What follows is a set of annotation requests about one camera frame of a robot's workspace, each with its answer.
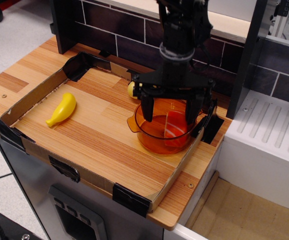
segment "screw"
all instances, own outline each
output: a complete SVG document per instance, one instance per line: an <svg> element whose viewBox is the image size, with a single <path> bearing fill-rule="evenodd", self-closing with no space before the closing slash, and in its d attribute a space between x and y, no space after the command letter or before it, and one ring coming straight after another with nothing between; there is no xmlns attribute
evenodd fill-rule
<svg viewBox="0 0 289 240"><path fill-rule="evenodd" d="M29 240L29 239L30 239L29 234L24 234L21 238L21 240Z"/></svg>

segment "wood grain surface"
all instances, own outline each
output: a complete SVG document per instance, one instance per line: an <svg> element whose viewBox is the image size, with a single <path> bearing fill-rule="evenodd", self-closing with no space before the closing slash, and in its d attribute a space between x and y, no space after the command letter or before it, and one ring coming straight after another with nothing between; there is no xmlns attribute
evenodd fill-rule
<svg viewBox="0 0 289 240"><path fill-rule="evenodd" d="M77 44L65 54L59 54L56 38L53 37L1 73L0 116L81 51L94 55L99 53ZM139 73L150 71L115 56L106 59ZM127 118L133 115L139 104L138 100L128 96L128 83L128 80L112 73L92 68L78 82L62 84L13 127L34 139L37 145L153 199L186 151L159 155L142 147L137 135L127 125ZM76 109L66 121L50 128L45 120L51 117L66 92L75 96ZM147 215L148 219L168 230L178 222L230 125L231 120L225 117L229 98L215 96L219 100L217 113L225 119L224 124L211 144L201 142L198 145L162 202ZM87 179L83 182L92 187ZM189 184L193 184L194 188L189 188Z"/></svg>

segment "gray floor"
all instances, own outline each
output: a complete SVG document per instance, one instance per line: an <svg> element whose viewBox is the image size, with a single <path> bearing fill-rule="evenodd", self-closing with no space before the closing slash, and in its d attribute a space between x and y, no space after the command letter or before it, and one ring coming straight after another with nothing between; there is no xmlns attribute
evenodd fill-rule
<svg viewBox="0 0 289 240"><path fill-rule="evenodd" d="M0 73L33 51L53 35L49 0L21 0L3 11L0 22ZM0 176L9 170L0 153ZM15 178L0 179L0 213L46 240L40 224Z"/></svg>

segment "orange plastic cup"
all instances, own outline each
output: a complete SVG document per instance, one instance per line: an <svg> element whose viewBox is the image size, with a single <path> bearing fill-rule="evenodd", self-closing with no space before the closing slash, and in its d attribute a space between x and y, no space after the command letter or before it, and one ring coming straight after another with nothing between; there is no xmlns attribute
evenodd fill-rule
<svg viewBox="0 0 289 240"><path fill-rule="evenodd" d="M197 123L187 126L187 131L176 137L165 137L167 114L169 111L186 111L186 102L176 99L158 98L154 100L153 118L149 122L144 118L141 105L139 104L132 117L127 123L132 132L137 133L140 143L149 151L156 154L174 154L193 140L190 133Z"/></svg>

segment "plastic banana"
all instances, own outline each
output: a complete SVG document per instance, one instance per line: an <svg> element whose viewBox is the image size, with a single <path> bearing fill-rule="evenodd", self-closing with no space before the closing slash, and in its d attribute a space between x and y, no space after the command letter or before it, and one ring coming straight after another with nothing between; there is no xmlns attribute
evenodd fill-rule
<svg viewBox="0 0 289 240"><path fill-rule="evenodd" d="M133 96L134 95L134 93L133 93L133 91L134 91L134 86L135 86L135 82L134 81L131 81L130 83L129 83L129 85L128 85L128 95L130 96L130 97L132 97L133 99L138 99L136 96Z"/></svg>
<svg viewBox="0 0 289 240"><path fill-rule="evenodd" d="M52 127L54 124L62 122L67 119L75 110L76 98L69 92L66 92L62 96L62 101L54 110L51 119L46 120L46 124Z"/></svg>

